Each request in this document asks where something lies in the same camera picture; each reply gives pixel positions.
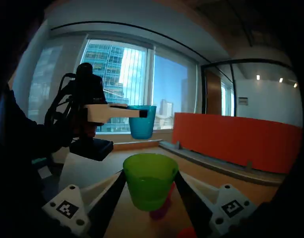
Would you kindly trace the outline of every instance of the window frame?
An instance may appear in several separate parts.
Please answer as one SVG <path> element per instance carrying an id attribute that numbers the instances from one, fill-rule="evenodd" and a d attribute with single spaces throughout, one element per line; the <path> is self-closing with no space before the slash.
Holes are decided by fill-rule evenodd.
<path id="1" fill-rule="evenodd" d="M 79 64 L 82 63 L 82 60 L 85 57 L 86 54 L 86 49 L 88 47 L 88 45 L 90 44 L 91 40 L 98 40 L 100 41 L 100 43 L 102 44 L 103 41 L 107 41 L 107 43 L 111 43 L 114 42 L 113 45 L 116 46 L 126 46 L 129 45 L 131 48 L 133 49 L 137 49 L 137 50 L 142 50 L 142 49 L 146 49 L 147 50 L 147 55 L 146 55 L 146 64 L 145 64 L 145 81 L 144 81 L 144 96 L 143 96 L 143 103 L 144 105 L 152 105 L 153 103 L 153 85 L 154 85 L 154 69 L 155 69 L 155 55 L 156 55 L 156 51 L 158 55 L 164 55 L 164 57 L 171 59 L 171 58 L 175 58 L 175 55 L 179 55 L 182 56 L 183 61 L 188 61 L 195 63 L 195 70 L 196 70 L 196 95 L 195 95 L 195 108 L 193 113 L 196 113 L 196 106 L 197 106 L 197 99 L 198 99 L 198 83 L 199 83 L 199 74 L 198 74 L 198 69 L 199 69 L 199 63 L 190 58 L 189 56 L 175 51 L 171 48 L 168 48 L 167 46 L 163 46 L 163 45 L 158 45 L 158 44 L 153 44 L 153 48 L 151 48 L 151 44 L 150 43 L 145 43 L 145 42 L 138 42 L 138 41 L 131 41 L 131 40 L 127 40 L 122 42 L 120 39 L 115 38 L 115 37 L 93 37 L 90 36 L 89 34 L 86 35 L 85 40 L 82 44 L 82 47 L 80 49 L 78 58 L 76 60 L 76 64 L 75 64 L 75 71 L 78 67 Z M 172 133 L 173 129 L 157 129 L 157 130 L 153 130 L 153 133 Z M 130 134 L 130 131 L 123 131 L 123 132 L 101 132 L 101 131 L 96 131 L 96 135 L 113 135 L 113 134 Z"/>

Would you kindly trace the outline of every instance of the sky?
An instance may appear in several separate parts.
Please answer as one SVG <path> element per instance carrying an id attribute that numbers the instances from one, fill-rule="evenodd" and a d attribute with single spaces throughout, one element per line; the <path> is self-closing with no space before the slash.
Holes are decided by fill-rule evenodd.
<path id="1" fill-rule="evenodd" d="M 162 99 L 174 104 L 174 112 L 180 112 L 182 81 L 187 79 L 187 67 L 157 55 L 154 65 L 153 104 L 157 105 L 157 112 L 159 112 Z"/>

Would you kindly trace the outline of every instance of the pink object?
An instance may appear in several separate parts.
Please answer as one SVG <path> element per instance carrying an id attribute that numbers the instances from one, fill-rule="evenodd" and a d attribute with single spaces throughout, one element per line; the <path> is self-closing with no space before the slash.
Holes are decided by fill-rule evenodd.
<path id="1" fill-rule="evenodd" d="M 168 209 L 170 208 L 170 205 L 172 204 L 170 197 L 172 195 L 174 188 L 175 188 L 175 183 L 172 184 L 164 204 L 159 209 L 149 212 L 149 215 L 153 220 L 160 220 L 166 215 Z"/>

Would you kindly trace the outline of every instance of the plastic cup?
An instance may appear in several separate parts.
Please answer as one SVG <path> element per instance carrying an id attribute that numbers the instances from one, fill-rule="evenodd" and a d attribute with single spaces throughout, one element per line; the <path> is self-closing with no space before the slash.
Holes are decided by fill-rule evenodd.
<path id="1" fill-rule="evenodd" d="M 137 154 L 123 163 L 134 206 L 155 211 L 165 202 L 178 171 L 178 164 L 161 154 Z"/>
<path id="2" fill-rule="evenodd" d="M 134 139 L 150 139 L 153 134 L 156 106 L 128 106 L 128 109 L 147 110 L 147 117 L 130 117 L 129 124 Z"/>

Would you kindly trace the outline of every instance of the orange wall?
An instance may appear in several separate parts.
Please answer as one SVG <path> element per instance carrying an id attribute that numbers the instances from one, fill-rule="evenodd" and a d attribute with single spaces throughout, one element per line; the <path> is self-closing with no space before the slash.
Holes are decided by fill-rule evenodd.
<path id="1" fill-rule="evenodd" d="M 252 168 L 288 173 L 300 149 L 302 129 L 273 121 L 175 113 L 173 139 L 184 148 Z"/>

